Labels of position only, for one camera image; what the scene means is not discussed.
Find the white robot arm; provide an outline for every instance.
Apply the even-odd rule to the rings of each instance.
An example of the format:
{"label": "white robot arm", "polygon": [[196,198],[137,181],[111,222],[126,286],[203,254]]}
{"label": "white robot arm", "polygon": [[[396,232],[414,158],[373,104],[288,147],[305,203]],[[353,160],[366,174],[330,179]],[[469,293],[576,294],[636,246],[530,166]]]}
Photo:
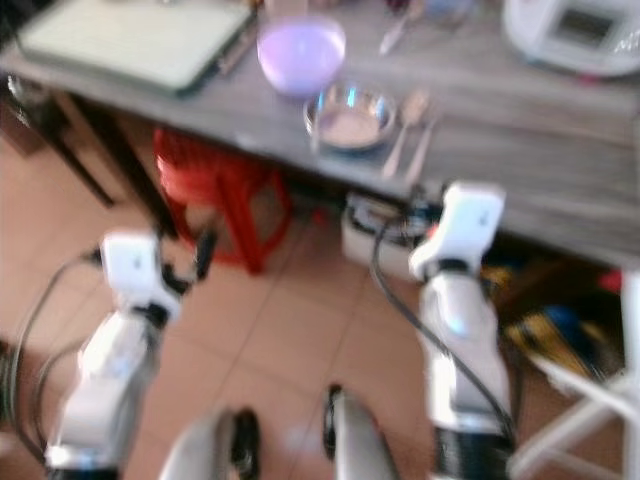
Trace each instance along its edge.
{"label": "white robot arm", "polygon": [[[498,322],[478,273],[504,208],[505,193],[488,184],[456,182],[444,196],[435,234],[411,255],[426,284],[420,322],[473,372],[509,415],[509,384],[497,349]],[[434,425],[436,478],[506,479],[513,449],[504,418],[451,356],[420,336],[426,357],[427,411]]]}
{"label": "white robot arm", "polygon": [[79,355],[76,386],[46,450],[51,478],[117,479],[131,450],[140,402],[152,380],[168,322],[181,298],[206,275],[213,233],[200,242],[194,270],[186,278],[163,265],[158,236],[115,232],[102,243],[106,279],[117,310],[109,315]]}

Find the cord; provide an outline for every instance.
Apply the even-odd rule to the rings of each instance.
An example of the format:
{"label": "cord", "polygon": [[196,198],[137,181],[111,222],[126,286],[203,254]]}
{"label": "cord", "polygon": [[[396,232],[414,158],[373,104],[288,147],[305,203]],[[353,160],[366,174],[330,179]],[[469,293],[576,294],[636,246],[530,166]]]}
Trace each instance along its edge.
{"label": "cord", "polygon": [[511,388],[511,418],[514,429],[517,430],[522,417],[522,403],[524,399],[524,366],[522,353],[511,339],[500,331],[503,351],[506,353],[507,362],[513,367],[513,383]]}
{"label": "cord", "polygon": [[12,351],[9,362],[7,363],[7,371],[5,375],[5,391],[7,392],[5,397],[5,410],[9,415],[9,423],[15,430],[16,435],[20,442],[24,445],[27,451],[40,463],[45,465],[44,449],[41,448],[36,442],[32,440],[28,432],[21,425],[21,411],[20,402],[18,398],[20,396],[20,384],[18,382],[18,375],[20,367],[22,366],[22,357],[24,354],[24,348],[27,343],[27,339],[33,326],[35,325],[42,308],[49,299],[54,287],[60,281],[60,278],[66,273],[66,271],[79,265],[83,262],[96,263],[99,259],[99,250],[93,250],[87,254],[80,255],[60,266],[47,284],[46,288],[38,298],[35,306],[27,317],[22,321],[20,326],[20,333],[18,335],[18,343]]}
{"label": "cord", "polygon": [[500,420],[500,425],[502,429],[502,433],[507,440],[512,445],[515,445],[515,431],[513,426],[513,421],[511,416],[505,411],[504,408],[500,405],[500,402],[495,398],[495,396],[489,391],[489,389],[482,383],[482,381],[473,373],[473,371],[458,357],[455,353],[453,353],[447,345],[438,338],[438,336],[431,331],[426,325],[424,325],[418,317],[413,313],[413,311],[404,303],[396,294],[391,290],[387,281],[380,269],[380,245],[382,244],[382,240],[384,239],[385,234],[389,227],[401,220],[401,217],[395,217],[387,220],[384,226],[378,230],[375,236],[374,244],[373,244],[373,256],[371,259],[371,275],[375,282],[378,284],[378,287],[382,290],[385,297],[391,305],[393,305],[396,310],[398,310],[402,316],[413,325],[431,344],[433,344],[438,350],[440,350],[444,355],[451,358],[455,367],[459,369],[462,374],[467,377],[467,379],[475,386],[478,391],[482,394],[483,397],[489,402],[492,410],[494,411],[498,420]]}
{"label": "cord", "polygon": [[57,363],[67,355],[77,353],[82,348],[82,345],[84,345],[84,340],[78,340],[70,343],[54,355],[51,355],[38,372],[36,385],[33,389],[29,402],[29,416],[33,421],[33,428],[43,450],[47,446],[47,438],[44,434],[44,427],[42,425],[42,401],[44,397],[44,387],[46,386],[49,374],[55,368]]}

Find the metal spoon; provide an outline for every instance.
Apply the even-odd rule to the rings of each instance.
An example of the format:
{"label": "metal spoon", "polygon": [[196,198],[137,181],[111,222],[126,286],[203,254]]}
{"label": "metal spoon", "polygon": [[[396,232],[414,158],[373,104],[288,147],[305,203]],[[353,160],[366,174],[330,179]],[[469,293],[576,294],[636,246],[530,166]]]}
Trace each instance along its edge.
{"label": "metal spoon", "polygon": [[321,113],[316,113],[315,121],[313,122],[313,128],[311,129],[311,153],[313,155],[318,154],[320,150],[320,120]]}
{"label": "metal spoon", "polygon": [[402,148],[407,138],[407,131],[410,127],[414,127],[420,122],[422,114],[427,109],[428,105],[429,95],[422,90],[414,90],[403,102],[402,107],[400,108],[402,130],[400,130],[400,135],[398,135],[398,139],[396,140],[393,150],[391,150],[391,153],[389,154],[389,158],[387,158],[387,161],[382,167],[383,178],[393,177],[398,171]]}
{"label": "metal spoon", "polygon": [[385,36],[382,37],[380,55],[384,56],[388,54],[404,36],[410,24],[414,23],[424,14],[424,4],[424,0],[412,0],[407,12],[389,29]]}
{"label": "metal spoon", "polygon": [[438,120],[440,120],[440,115],[438,114],[430,116],[432,118],[430,118],[425,125],[422,136],[420,137],[420,142],[418,143],[418,148],[416,148],[416,152],[413,154],[413,160],[411,160],[409,168],[407,169],[407,173],[404,177],[409,185],[413,185],[419,180],[420,173],[422,172],[422,168],[427,157],[427,150],[429,149],[429,145],[431,144],[433,129],[436,126]]}

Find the metal bowl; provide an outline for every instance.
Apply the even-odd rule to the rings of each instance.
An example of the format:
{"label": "metal bowl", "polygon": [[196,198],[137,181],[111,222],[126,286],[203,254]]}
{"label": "metal bowl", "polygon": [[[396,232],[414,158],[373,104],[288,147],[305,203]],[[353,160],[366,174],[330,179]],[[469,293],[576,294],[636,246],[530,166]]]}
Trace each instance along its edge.
{"label": "metal bowl", "polygon": [[307,132],[341,150],[374,147],[393,131],[396,104],[381,91],[356,82],[332,85],[304,106]]}

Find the red stool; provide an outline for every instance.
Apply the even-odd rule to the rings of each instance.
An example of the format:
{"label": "red stool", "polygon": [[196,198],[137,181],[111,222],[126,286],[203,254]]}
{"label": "red stool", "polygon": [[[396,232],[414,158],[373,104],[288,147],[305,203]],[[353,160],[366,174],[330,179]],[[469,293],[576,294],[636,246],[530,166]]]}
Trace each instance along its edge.
{"label": "red stool", "polygon": [[[265,257],[280,243],[291,220],[291,199],[278,172],[240,154],[169,130],[155,131],[154,150],[160,184],[182,241],[191,248],[195,246],[185,216],[187,206],[213,206],[224,216],[234,247],[232,253],[216,254],[216,259],[244,263],[249,273],[259,273]],[[273,186],[284,215],[271,236],[261,244],[250,201],[268,183]]]}

